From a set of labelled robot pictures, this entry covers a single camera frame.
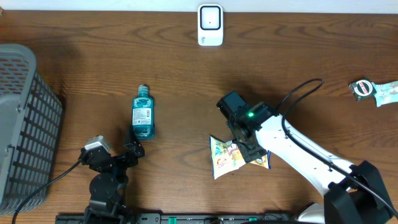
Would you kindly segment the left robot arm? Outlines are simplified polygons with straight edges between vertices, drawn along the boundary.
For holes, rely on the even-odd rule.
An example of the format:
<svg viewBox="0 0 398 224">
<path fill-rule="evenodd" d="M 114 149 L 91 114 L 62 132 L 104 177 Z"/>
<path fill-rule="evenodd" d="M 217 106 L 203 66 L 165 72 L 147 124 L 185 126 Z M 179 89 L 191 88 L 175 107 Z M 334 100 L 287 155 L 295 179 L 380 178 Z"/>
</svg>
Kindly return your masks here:
<svg viewBox="0 0 398 224">
<path fill-rule="evenodd" d="M 124 147 L 126 152 L 110 154 L 110 146 L 103 136 L 89 139 L 81 149 L 79 161 L 96 171 L 90 182 L 90 201 L 85 209 L 83 223 L 135 223 L 136 215 L 126 208 L 125 193 L 128 168 L 136 166 L 145 152 L 132 126 L 128 127 Z"/>
</svg>

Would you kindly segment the yellow chips bag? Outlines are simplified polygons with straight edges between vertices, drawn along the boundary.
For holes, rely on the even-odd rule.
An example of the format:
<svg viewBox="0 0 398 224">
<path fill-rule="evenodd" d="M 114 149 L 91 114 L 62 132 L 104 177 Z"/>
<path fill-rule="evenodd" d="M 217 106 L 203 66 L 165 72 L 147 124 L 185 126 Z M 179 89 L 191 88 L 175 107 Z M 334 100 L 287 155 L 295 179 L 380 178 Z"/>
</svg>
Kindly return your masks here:
<svg viewBox="0 0 398 224">
<path fill-rule="evenodd" d="M 247 164 L 237 144 L 210 136 L 212 177 L 217 179 Z"/>
</svg>

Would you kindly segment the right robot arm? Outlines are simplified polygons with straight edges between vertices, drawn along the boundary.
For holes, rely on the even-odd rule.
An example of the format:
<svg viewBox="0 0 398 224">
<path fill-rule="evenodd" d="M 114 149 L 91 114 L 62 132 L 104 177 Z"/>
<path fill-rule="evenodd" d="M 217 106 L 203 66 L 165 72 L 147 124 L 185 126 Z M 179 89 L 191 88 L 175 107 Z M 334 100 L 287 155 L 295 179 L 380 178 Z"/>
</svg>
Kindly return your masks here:
<svg viewBox="0 0 398 224">
<path fill-rule="evenodd" d="M 326 151 L 265 103 L 251 106 L 239 100 L 218 108 L 246 162 L 272 152 L 323 197 L 323 204 L 307 207 L 298 222 L 386 223 L 397 216 L 380 172 L 370 162 L 355 165 Z"/>
</svg>

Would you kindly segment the teal mouthwash bottle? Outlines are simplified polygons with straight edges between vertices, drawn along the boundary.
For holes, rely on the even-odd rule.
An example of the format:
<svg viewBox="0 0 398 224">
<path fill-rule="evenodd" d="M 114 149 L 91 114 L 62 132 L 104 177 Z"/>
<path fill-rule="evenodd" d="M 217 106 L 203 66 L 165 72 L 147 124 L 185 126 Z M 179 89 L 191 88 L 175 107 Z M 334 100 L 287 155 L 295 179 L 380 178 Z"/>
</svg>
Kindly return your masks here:
<svg viewBox="0 0 398 224">
<path fill-rule="evenodd" d="M 140 85 L 132 101 L 132 127 L 138 139 L 151 139 L 155 135 L 154 99 L 147 85 Z"/>
</svg>

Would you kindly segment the dark green round-logo packet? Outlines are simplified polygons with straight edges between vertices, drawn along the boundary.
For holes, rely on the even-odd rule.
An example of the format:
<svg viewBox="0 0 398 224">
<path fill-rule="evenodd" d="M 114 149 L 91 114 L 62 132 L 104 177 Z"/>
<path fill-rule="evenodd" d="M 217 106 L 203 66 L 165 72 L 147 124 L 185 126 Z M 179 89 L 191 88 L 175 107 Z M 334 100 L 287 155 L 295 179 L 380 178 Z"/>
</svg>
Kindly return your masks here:
<svg viewBox="0 0 398 224">
<path fill-rule="evenodd" d="M 366 100 L 373 97 L 377 93 L 373 83 L 369 78 L 363 78 L 350 83 L 349 89 L 351 90 L 356 101 Z"/>
</svg>

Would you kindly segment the mint green wipes packet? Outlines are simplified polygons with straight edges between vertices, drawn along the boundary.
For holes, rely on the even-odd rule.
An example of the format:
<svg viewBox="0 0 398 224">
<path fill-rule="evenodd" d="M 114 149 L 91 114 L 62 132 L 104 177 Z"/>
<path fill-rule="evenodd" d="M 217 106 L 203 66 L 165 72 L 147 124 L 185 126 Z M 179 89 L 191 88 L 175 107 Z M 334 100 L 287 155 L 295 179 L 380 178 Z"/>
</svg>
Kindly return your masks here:
<svg viewBox="0 0 398 224">
<path fill-rule="evenodd" d="M 389 103 L 397 103 L 398 102 L 398 82 L 390 82 L 385 84 L 376 84 L 372 82 L 376 93 L 374 97 L 376 99 L 376 106 L 380 107 L 382 105 L 386 105 Z"/>
</svg>

